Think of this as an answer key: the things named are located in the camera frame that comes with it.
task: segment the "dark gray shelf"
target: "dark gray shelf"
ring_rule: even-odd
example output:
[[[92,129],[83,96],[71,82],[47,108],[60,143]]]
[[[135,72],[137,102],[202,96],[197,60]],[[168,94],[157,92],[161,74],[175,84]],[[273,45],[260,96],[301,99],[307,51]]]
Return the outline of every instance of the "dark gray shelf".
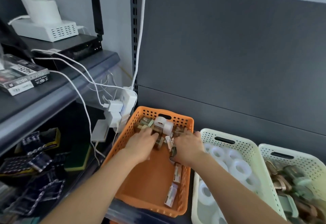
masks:
[[[117,53],[101,51],[80,63],[96,79],[119,61]],[[80,66],[74,66],[84,72]],[[81,93],[88,85],[74,69],[68,67],[62,72]],[[76,91],[66,78],[55,73],[50,76],[49,82],[16,96],[0,92],[0,155],[77,98]]]

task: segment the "orange plastic basket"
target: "orange plastic basket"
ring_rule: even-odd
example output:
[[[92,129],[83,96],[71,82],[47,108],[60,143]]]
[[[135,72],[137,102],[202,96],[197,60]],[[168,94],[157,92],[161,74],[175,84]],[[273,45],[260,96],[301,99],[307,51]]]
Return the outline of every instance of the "orange plastic basket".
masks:
[[[127,125],[121,132],[103,165],[123,149],[129,138],[134,134],[134,124],[144,116],[155,119],[159,114],[171,117],[175,126],[187,127],[193,132],[193,118],[179,115],[171,111],[140,106],[133,113]],[[138,164],[120,186],[115,197],[136,208],[148,209],[170,217],[183,215],[188,206],[190,168],[182,167],[181,183],[172,208],[164,205],[174,176],[174,165],[169,161],[169,150],[162,146],[160,150],[153,149],[150,159]]]

